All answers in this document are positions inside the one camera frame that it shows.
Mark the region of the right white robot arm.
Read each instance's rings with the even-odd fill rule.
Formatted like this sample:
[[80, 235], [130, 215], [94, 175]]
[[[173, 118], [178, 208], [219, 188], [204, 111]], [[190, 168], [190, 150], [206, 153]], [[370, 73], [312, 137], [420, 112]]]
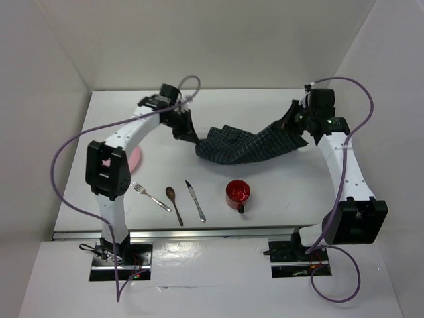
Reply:
[[326, 161], [336, 195], [332, 209], [319, 223], [293, 234], [291, 256], [303, 260], [325, 246], [374, 243], [388, 206], [376, 199], [362, 175], [352, 131], [345, 118], [335, 115], [334, 91], [305, 86], [305, 97], [293, 101], [283, 120], [287, 131], [308, 132], [313, 138]]

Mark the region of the silver metal fork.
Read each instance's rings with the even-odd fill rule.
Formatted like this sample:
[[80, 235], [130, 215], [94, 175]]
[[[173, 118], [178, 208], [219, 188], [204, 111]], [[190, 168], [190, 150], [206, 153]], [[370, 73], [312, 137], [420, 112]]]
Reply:
[[151, 199], [153, 202], [155, 202], [155, 204], [157, 204], [158, 206], [160, 206], [162, 209], [164, 209], [167, 212], [171, 212], [172, 209], [169, 208], [166, 204], [162, 203], [161, 201], [159, 201], [158, 199], [156, 199], [155, 197], [153, 197], [152, 195], [150, 195], [146, 189], [144, 187], [142, 187], [138, 182], [136, 181], [132, 181], [131, 182], [131, 187], [138, 193], [141, 195], [145, 195], [147, 196], [149, 199]]

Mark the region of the silver metal knife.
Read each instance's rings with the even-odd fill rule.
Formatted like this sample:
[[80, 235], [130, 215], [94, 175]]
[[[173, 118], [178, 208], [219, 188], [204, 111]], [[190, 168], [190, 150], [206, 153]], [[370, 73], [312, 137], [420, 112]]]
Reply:
[[202, 211], [202, 209], [201, 209], [201, 207], [199, 205], [199, 202], [198, 202], [197, 196], [195, 194], [195, 191], [194, 191], [192, 185], [187, 180], [185, 181], [185, 183], [186, 183], [187, 188], [189, 190], [189, 193], [190, 193], [190, 195], [191, 195], [191, 197], [192, 197], [192, 199], [193, 199], [193, 201], [195, 203], [195, 206], [196, 206], [197, 211], [199, 213], [199, 218], [200, 218], [200, 220], [201, 220], [202, 223], [205, 223], [206, 222], [206, 217], [205, 217], [205, 215], [204, 215], [204, 213], [203, 213], [203, 211]]

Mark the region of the red ceramic mug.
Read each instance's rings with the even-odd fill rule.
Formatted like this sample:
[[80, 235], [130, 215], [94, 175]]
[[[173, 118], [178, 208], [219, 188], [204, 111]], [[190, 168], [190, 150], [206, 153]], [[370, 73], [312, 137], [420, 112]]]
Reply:
[[251, 194], [250, 186], [244, 180], [231, 180], [225, 188], [225, 199], [231, 209], [244, 214], [245, 205]]

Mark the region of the pink plastic plate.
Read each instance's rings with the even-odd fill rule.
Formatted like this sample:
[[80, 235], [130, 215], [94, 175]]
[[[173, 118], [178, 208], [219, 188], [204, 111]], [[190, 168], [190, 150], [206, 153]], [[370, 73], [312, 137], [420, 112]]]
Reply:
[[141, 158], [142, 158], [142, 151], [140, 147], [137, 146], [127, 160], [130, 173], [133, 173], [137, 169], [138, 164], [141, 161]]

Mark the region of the brown wooden spoon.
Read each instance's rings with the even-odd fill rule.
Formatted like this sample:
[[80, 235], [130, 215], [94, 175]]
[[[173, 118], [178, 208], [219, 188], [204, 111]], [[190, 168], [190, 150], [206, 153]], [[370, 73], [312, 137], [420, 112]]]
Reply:
[[167, 187], [166, 188], [166, 196], [172, 202], [172, 205], [174, 206], [174, 210], [176, 212], [178, 223], [182, 227], [184, 225], [184, 223], [183, 223], [183, 220], [181, 218], [181, 215], [180, 215], [180, 213], [178, 211], [178, 208], [176, 206], [176, 195], [175, 195], [175, 191], [174, 191], [174, 189], [172, 187]]

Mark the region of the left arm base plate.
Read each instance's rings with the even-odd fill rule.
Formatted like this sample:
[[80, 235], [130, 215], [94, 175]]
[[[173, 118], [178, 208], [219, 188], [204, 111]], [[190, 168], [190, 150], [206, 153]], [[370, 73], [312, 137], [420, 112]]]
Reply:
[[[91, 270], [89, 275], [90, 282], [106, 282], [115, 280], [113, 253], [103, 250], [99, 244], [90, 246], [80, 244], [79, 249], [93, 254], [91, 261]], [[117, 271], [119, 281], [131, 280], [150, 280], [152, 263], [151, 244], [136, 244], [130, 248], [129, 255], [123, 259], [117, 257]]]

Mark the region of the dark checkered cloth placemat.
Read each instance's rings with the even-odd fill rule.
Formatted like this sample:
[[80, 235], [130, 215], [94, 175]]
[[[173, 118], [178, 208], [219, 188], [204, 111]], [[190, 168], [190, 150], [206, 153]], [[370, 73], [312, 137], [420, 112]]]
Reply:
[[195, 153], [212, 163], [235, 165], [263, 162], [307, 145], [301, 136], [286, 131], [280, 122], [274, 121], [256, 134], [229, 125], [213, 127], [196, 144]]

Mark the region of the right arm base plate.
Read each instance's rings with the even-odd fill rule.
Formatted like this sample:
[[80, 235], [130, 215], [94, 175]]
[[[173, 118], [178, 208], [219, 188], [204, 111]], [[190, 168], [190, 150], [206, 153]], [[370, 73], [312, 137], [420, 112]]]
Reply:
[[309, 277], [314, 270], [316, 276], [332, 275], [328, 254], [323, 249], [306, 255], [294, 250], [289, 241], [270, 241], [263, 255], [270, 258], [273, 278]]

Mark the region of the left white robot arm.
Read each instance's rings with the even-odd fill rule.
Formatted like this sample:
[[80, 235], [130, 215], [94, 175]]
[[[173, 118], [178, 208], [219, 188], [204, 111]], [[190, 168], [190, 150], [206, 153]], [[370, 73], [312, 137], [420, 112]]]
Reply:
[[193, 125], [187, 104], [196, 94], [180, 99], [181, 91], [164, 84], [159, 93], [138, 102], [131, 120], [103, 142], [87, 147], [85, 181], [94, 193], [99, 215], [105, 220], [101, 247], [116, 264], [131, 256], [130, 233], [125, 223], [124, 195], [131, 184], [128, 159], [141, 141], [159, 125], [191, 134]]

